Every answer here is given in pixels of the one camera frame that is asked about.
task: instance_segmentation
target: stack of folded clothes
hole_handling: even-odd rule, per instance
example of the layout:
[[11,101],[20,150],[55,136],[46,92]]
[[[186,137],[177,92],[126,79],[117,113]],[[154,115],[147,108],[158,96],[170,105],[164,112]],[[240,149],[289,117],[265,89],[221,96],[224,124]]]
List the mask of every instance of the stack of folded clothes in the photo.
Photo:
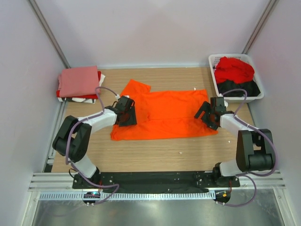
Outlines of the stack of folded clothes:
[[[260,90],[253,81],[254,69],[251,65],[235,58],[222,57],[215,67],[215,80],[219,93],[223,94],[231,89],[244,89],[248,97],[256,97]],[[225,94],[225,97],[242,97],[243,91]]]
[[60,102],[94,104],[97,99],[95,88],[102,85],[104,78],[96,66],[64,69],[58,77],[56,96]]

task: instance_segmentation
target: folded clothes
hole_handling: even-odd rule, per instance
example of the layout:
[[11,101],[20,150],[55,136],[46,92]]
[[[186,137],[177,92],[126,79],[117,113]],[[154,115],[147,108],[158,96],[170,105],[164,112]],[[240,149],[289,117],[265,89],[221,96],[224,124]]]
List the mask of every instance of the folded clothes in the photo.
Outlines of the folded clothes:
[[[105,75],[101,73],[101,71],[97,72],[97,77],[99,80],[99,83],[97,86],[101,86],[104,79],[105,79]],[[94,104],[95,103],[95,99],[97,99],[97,95],[96,94],[92,94],[92,95],[83,95],[83,96],[74,96],[74,97],[62,97],[60,96],[60,90],[56,91],[56,97],[58,98],[58,100],[60,102],[63,101],[72,101],[72,102],[80,102],[80,103],[90,103],[90,104]]]
[[254,69],[251,65],[235,58],[222,57],[216,66],[214,72],[216,83],[222,83],[226,80],[235,83],[252,81]]
[[62,71],[59,76],[61,97],[91,95],[98,86],[97,67],[75,67]]
[[[226,80],[222,83],[217,84],[219,93],[223,94],[231,89],[244,89],[248,93],[248,97],[257,97],[260,94],[260,90],[256,82],[247,81],[244,83],[236,84],[234,81]],[[243,91],[233,91],[225,94],[225,97],[243,97]]]
[[150,86],[131,80],[121,95],[135,101],[137,125],[113,126],[112,140],[200,137],[217,134],[194,115],[208,101],[206,90],[150,92]]

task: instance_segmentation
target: white cable tray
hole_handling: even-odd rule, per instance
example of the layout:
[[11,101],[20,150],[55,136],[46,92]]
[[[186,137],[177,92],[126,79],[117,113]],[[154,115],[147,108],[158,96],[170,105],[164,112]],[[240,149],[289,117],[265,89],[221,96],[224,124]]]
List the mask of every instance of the white cable tray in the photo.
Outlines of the white cable tray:
[[[87,192],[42,192],[39,200],[41,201],[64,201],[64,200],[94,200],[96,198],[84,198]],[[100,200],[107,197],[108,193],[100,193]],[[109,201],[135,201],[135,200],[198,200],[215,199],[215,192],[193,193],[193,194],[114,194]]]

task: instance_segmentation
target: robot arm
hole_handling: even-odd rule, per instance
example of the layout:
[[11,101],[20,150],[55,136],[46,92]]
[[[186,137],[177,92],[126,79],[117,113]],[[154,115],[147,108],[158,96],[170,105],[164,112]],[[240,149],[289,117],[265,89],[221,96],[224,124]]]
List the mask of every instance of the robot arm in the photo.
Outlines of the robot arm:
[[237,137],[236,158],[218,163],[220,177],[231,177],[253,170],[270,170],[275,165],[275,153],[270,144],[258,131],[272,141],[272,133],[268,129],[254,128],[256,131],[243,125],[233,112],[227,111],[223,97],[212,97],[210,103],[204,102],[195,118],[199,118],[210,128],[219,127],[228,130]]
[[52,147],[60,155],[66,156],[69,133],[76,123],[84,119],[86,120],[81,122],[73,132],[76,135],[71,138],[68,158],[78,171],[91,182],[97,184],[99,181],[99,169],[87,156],[90,135],[104,127],[115,124],[119,126],[136,125],[135,102],[129,97],[122,96],[112,106],[105,107],[101,112],[80,118],[67,116],[52,144]]

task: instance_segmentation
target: folded pink cloth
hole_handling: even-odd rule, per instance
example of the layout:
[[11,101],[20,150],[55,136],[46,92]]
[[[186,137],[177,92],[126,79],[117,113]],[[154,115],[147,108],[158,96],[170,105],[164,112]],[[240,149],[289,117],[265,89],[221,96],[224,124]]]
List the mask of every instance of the folded pink cloth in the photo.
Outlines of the folded pink cloth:
[[98,86],[96,66],[64,69],[59,76],[60,97],[95,94],[95,88]]

